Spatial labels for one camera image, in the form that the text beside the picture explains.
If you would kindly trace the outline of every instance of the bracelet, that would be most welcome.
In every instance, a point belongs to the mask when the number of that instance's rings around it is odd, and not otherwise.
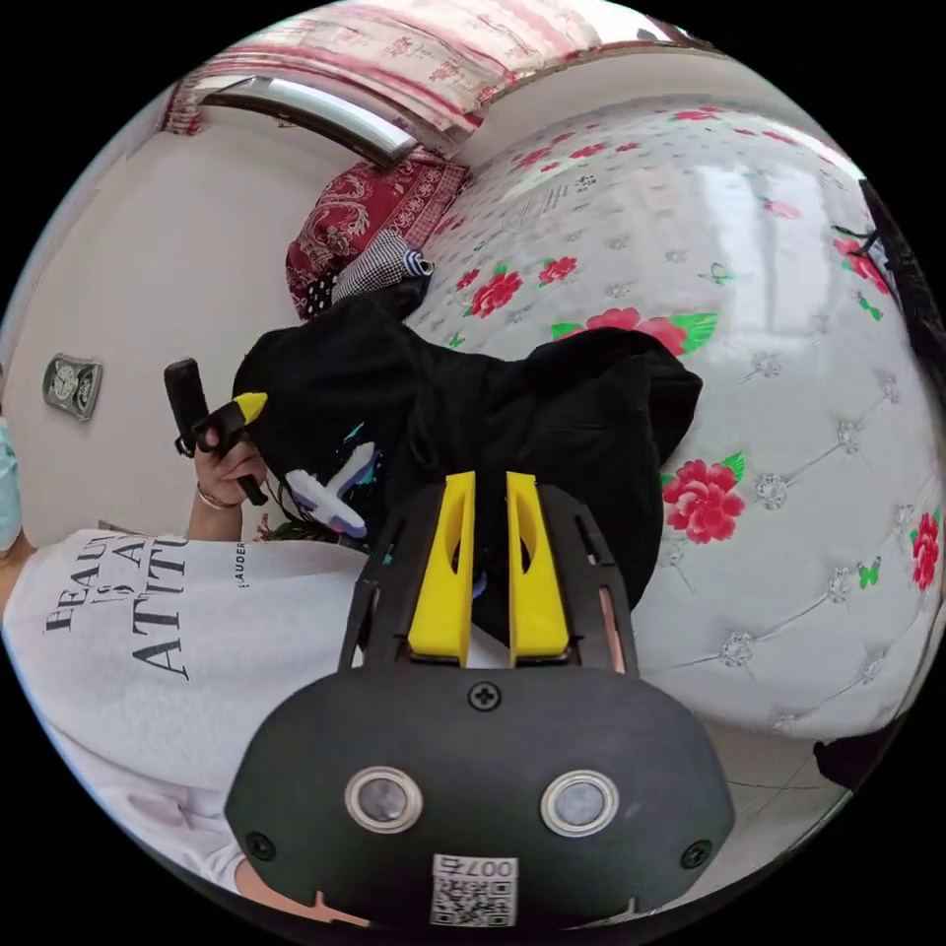
[[[199,483],[197,484],[197,496],[204,506],[208,506],[216,512],[227,512],[230,509],[239,509],[242,506],[242,503],[221,503],[220,500],[216,500],[205,493]]]

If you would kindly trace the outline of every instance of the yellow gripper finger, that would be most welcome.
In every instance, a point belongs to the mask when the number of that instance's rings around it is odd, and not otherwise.
[[[535,477],[507,473],[509,651],[521,660],[555,659],[569,649],[569,627]]]
[[[252,424],[252,422],[259,417],[263,408],[266,406],[266,400],[266,394],[257,394],[255,392],[241,394],[234,398],[237,407],[243,415],[243,422],[245,424]]]
[[[466,666],[473,604],[476,474],[446,478],[434,545],[407,638],[412,653]]]

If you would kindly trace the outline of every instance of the face mask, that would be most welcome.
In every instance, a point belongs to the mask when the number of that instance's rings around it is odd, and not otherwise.
[[[22,526],[20,466],[6,418],[0,417],[0,552],[13,548]]]

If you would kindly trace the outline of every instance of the pink curtain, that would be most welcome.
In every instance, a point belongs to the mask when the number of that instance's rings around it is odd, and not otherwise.
[[[497,94],[599,43],[567,0],[343,0],[250,36],[187,76],[165,130],[199,130],[202,80],[255,74],[317,89],[342,83],[443,151],[476,130]]]

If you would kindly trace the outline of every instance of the yellow tip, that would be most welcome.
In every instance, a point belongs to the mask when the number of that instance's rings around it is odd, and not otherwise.
[[[263,408],[266,406],[266,400],[268,395],[266,394],[254,394],[252,392],[247,394],[241,394],[239,397],[235,397],[234,401],[236,402],[239,409],[243,412],[243,418],[248,424],[252,424],[253,421],[259,417],[262,413]]]

